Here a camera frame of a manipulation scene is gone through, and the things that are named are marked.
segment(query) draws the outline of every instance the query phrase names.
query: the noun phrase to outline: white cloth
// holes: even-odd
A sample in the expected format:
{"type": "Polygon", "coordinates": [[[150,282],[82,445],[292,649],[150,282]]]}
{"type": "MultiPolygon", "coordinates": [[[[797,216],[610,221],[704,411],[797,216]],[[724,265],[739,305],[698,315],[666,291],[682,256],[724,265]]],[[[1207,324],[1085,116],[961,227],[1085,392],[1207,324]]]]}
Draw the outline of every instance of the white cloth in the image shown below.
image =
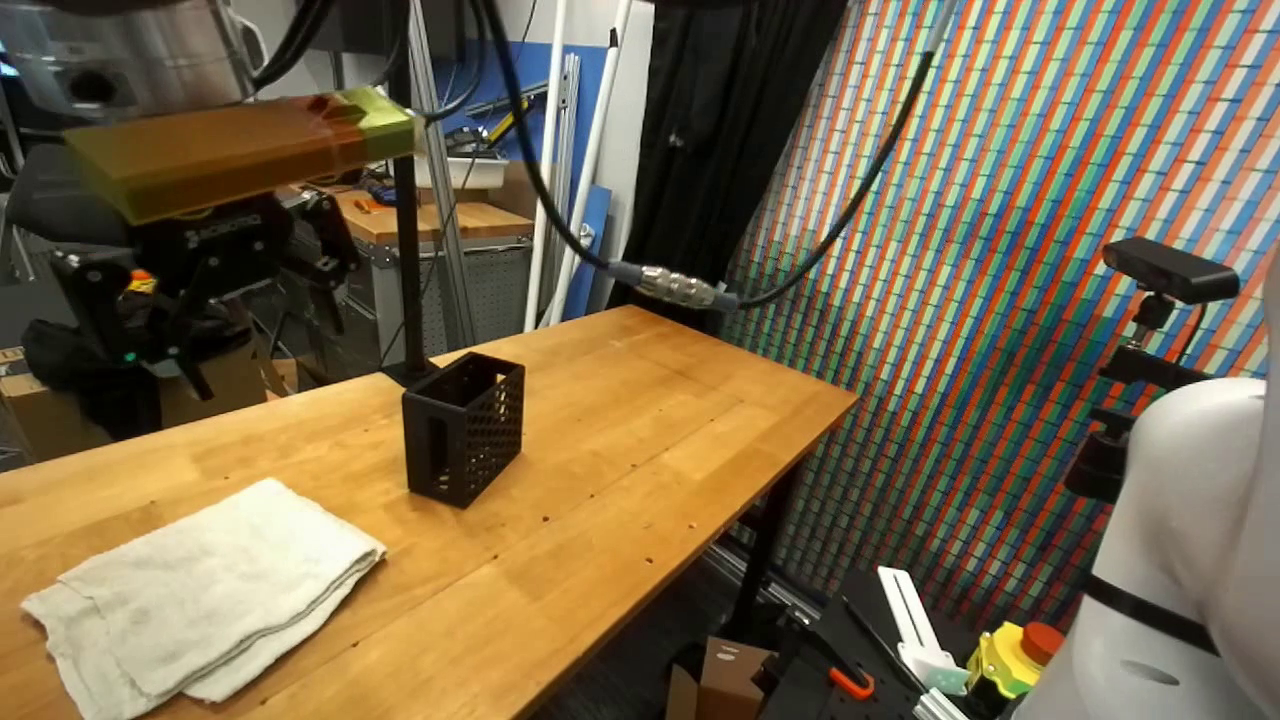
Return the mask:
{"type": "Polygon", "coordinates": [[[259,478],[65,571],[23,598],[87,720],[226,700],[309,639],[384,545],[259,478]]]}

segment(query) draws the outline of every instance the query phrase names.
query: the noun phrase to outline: black pole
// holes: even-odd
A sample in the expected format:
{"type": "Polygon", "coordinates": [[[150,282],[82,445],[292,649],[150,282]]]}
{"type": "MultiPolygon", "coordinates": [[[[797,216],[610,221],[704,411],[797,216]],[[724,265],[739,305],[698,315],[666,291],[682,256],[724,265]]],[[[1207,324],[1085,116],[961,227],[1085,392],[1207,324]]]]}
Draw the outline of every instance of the black pole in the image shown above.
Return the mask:
{"type": "MultiPolygon", "coordinates": [[[[411,109],[411,87],[408,87],[408,22],[404,22],[404,53],[386,76],[386,97],[404,109],[411,109]]],[[[424,305],[421,305],[421,241],[417,241],[417,168],[411,155],[396,155],[396,241],[399,241],[399,318],[404,318],[404,361],[386,369],[404,386],[421,385],[429,374],[429,339],[424,339],[424,305]]]]}

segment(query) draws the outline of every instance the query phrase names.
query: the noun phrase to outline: colorful curtain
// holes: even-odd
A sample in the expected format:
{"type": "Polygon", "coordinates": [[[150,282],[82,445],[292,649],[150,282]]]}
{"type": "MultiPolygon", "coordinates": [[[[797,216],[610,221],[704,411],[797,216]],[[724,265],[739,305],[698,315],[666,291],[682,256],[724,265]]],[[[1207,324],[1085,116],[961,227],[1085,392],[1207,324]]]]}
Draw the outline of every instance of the colorful curtain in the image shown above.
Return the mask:
{"type": "MultiPolygon", "coordinates": [[[[758,203],[734,288],[766,288],[851,197],[942,0],[862,0],[758,203]]],[[[861,397],[817,450],[779,562],[836,586],[910,566],[932,613],[1068,620],[1108,507],[1062,492],[1095,374],[1139,298],[1100,247],[1147,235],[1231,265],[1159,356],[1265,371],[1280,241],[1274,0],[961,0],[918,112],[844,243],[724,336],[861,397]]]]}

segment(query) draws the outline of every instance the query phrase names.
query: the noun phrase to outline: black basket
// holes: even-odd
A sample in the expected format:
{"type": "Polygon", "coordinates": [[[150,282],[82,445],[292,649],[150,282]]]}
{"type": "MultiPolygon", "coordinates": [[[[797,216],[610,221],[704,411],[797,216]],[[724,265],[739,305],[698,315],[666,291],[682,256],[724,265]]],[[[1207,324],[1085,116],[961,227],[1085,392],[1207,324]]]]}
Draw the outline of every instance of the black basket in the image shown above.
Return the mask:
{"type": "Polygon", "coordinates": [[[519,454],[524,369],[458,356],[404,392],[408,487],[466,507],[519,454]]]}

